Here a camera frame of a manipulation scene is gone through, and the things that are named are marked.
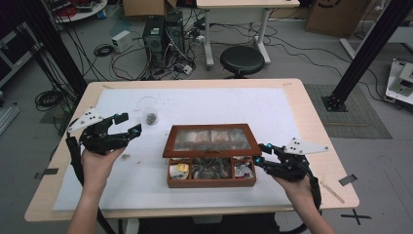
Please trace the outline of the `thin wooden stick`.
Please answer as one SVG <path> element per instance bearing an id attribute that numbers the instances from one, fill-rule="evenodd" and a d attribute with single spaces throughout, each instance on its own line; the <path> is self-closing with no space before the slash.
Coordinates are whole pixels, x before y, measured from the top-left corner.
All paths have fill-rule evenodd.
<path id="1" fill-rule="evenodd" d="M 345 204 L 345 200 L 340 197 L 330 186 L 328 186 L 325 182 L 321 181 L 320 184 L 333 196 L 335 197 L 340 203 Z"/>

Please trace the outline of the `person's right hand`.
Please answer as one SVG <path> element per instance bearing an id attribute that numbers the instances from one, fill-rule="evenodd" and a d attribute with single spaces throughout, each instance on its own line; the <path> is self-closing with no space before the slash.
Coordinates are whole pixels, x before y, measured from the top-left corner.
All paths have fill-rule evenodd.
<path id="1" fill-rule="evenodd" d="M 311 192 L 310 181 L 307 177 L 290 182 L 274 176 L 274 180 L 284 189 L 293 209 L 298 214 L 316 214 L 318 212 Z"/>

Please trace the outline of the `round white table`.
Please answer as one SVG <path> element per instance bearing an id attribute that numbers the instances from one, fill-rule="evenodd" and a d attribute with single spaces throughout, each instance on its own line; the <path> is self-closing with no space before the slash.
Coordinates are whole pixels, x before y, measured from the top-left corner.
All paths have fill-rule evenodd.
<path id="1" fill-rule="evenodd" d="M 44 3 L 55 22 L 72 22 L 98 15 L 107 0 L 44 0 Z"/>

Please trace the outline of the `wooden box with glass lid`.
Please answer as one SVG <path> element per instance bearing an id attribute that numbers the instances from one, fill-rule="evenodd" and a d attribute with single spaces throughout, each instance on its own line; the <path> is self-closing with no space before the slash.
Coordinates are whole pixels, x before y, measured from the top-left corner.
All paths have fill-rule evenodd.
<path id="1" fill-rule="evenodd" d="M 197 180 L 194 181 L 193 179 L 170 179 L 169 178 L 169 158 L 166 158 L 168 160 L 168 172 L 167 172 L 167 184 L 170 188 L 211 188 L 211 187 L 251 187 L 255 184 L 257 180 L 257 175 L 256 171 L 253 165 L 253 160 L 252 158 L 254 156 L 259 156 L 261 154 L 261 150 L 258 146 L 258 143 L 249 127 L 247 124 L 219 124 L 219 125 L 174 125 L 177 127 L 181 128 L 195 128 L 195 127 L 234 127 L 234 126 L 240 126 L 240 127 L 245 127 L 247 132 L 253 137 L 254 139 L 254 146 L 259 150 L 258 153 L 253 154 L 251 156 L 251 165 L 254 170 L 254 178 L 253 179 L 212 179 L 212 180 Z"/>

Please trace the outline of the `brown cardboard box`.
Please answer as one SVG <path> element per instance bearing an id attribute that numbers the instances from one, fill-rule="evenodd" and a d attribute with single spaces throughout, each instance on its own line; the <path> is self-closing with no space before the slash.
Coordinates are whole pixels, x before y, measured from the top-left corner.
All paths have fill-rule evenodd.
<path id="1" fill-rule="evenodd" d="M 169 8 L 175 8 L 177 0 L 123 0 L 128 17 L 163 16 Z"/>
<path id="2" fill-rule="evenodd" d="M 305 29 L 309 32 L 349 38 L 371 0 L 314 0 Z"/>

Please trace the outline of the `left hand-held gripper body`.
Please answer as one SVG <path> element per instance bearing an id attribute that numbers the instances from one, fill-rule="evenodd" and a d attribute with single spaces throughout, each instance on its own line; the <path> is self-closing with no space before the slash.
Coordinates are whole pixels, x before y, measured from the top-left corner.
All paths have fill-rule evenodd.
<path id="1" fill-rule="evenodd" d="M 113 116 L 104 118 L 92 106 L 68 126 L 67 133 L 70 135 L 72 132 L 82 129 L 80 142 L 89 151 L 104 155 L 107 151 L 114 149 L 108 134 L 113 120 Z"/>

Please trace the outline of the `grey tape strip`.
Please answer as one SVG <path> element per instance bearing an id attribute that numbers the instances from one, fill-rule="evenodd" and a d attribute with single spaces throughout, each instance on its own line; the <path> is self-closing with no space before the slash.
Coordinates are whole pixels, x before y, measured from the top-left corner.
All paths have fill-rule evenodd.
<path id="1" fill-rule="evenodd" d="M 354 182 L 354 181 L 356 181 L 356 180 L 357 180 L 357 177 L 356 177 L 355 175 L 347 175 L 347 176 L 341 178 L 341 179 L 339 180 L 339 183 L 340 183 L 342 186 L 345 186 L 345 185 L 347 185 L 347 184 L 349 184 L 349 183 L 352 183 L 352 182 Z"/>
<path id="2" fill-rule="evenodd" d="M 58 168 L 44 169 L 40 173 L 36 173 L 35 179 L 42 179 L 44 176 L 56 175 L 58 173 Z"/>

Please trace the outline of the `white table mat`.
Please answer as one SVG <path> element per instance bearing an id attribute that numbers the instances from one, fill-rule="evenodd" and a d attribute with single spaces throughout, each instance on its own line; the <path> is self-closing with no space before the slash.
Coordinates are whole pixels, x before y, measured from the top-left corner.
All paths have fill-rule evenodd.
<path id="1" fill-rule="evenodd" d="M 116 161 L 100 199 L 104 211 L 184 208 L 240 208 L 288 205 L 283 189 L 261 169 L 252 187 L 170 188 L 163 157 L 173 125 L 247 123 L 256 140 L 276 146 L 300 137 L 281 88 L 109 89 L 95 109 L 108 117 L 127 112 L 129 120 L 109 129 L 123 133 L 141 121 L 142 100 L 155 100 L 159 121 L 143 125 L 140 137 Z"/>

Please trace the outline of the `black computer tower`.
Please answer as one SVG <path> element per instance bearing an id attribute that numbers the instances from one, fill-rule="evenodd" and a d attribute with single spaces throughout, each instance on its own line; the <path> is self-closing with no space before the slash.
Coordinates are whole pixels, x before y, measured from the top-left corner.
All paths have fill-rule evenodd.
<path id="1" fill-rule="evenodd" d="M 166 35 L 171 46 L 178 52 L 185 52 L 183 16 L 181 12 L 170 12 L 166 18 Z"/>
<path id="2" fill-rule="evenodd" d="M 159 68 L 166 66 L 164 23 L 164 16 L 149 16 L 142 35 L 149 63 Z"/>

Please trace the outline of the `clear glass cup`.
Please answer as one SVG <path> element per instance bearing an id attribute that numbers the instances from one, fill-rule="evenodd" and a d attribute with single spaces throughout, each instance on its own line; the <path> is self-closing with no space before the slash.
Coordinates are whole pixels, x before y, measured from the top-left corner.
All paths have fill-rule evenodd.
<path id="1" fill-rule="evenodd" d="M 146 114 L 156 113 L 159 122 L 158 101 L 154 97 L 143 97 L 137 103 L 138 122 L 146 124 Z"/>

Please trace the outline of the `grey metal rack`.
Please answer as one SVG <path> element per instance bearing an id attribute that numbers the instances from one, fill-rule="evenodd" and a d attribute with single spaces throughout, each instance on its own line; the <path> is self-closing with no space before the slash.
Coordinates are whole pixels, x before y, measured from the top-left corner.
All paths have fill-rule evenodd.
<path id="1" fill-rule="evenodd" d="M 16 28 L 0 24 L 0 88 L 42 47 L 25 21 Z"/>

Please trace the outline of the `black round stool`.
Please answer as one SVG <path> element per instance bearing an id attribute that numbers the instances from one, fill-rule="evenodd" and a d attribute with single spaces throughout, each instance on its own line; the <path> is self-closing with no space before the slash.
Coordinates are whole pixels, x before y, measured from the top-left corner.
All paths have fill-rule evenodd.
<path id="1" fill-rule="evenodd" d="M 254 48 L 234 46 L 222 52 L 220 63 L 233 74 L 233 78 L 244 78 L 246 75 L 259 72 L 264 67 L 265 60 Z"/>

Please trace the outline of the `person's dark trousers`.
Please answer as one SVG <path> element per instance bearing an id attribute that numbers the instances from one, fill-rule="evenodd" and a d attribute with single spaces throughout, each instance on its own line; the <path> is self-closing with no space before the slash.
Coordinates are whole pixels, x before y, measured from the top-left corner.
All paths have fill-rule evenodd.
<path id="1" fill-rule="evenodd" d="M 191 216 L 143 218 L 137 234 L 280 234 L 274 213 L 228 214 L 218 223 L 196 223 Z"/>

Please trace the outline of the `pile of dried flowers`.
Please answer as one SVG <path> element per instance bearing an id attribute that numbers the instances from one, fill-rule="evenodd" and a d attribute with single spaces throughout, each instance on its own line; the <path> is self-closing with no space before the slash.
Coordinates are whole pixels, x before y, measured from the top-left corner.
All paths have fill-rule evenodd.
<path id="1" fill-rule="evenodd" d="M 195 158 L 192 172 L 194 179 L 224 179 L 232 175 L 228 158 Z"/>

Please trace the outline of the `desk with white legs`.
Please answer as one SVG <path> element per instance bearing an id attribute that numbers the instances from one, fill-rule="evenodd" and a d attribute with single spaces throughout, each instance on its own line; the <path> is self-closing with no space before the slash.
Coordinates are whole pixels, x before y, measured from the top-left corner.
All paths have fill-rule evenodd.
<path id="1" fill-rule="evenodd" d="M 296 8 L 300 5 L 298 0 L 196 0 L 196 2 L 199 9 L 205 10 L 204 49 L 207 68 L 214 66 L 210 41 L 210 25 L 212 23 L 259 22 L 259 34 L 254 37 L 254 43 L 265 63 L 270 64 L 271 60 L 263 42 L 270 12 L 274 8 Z"/>

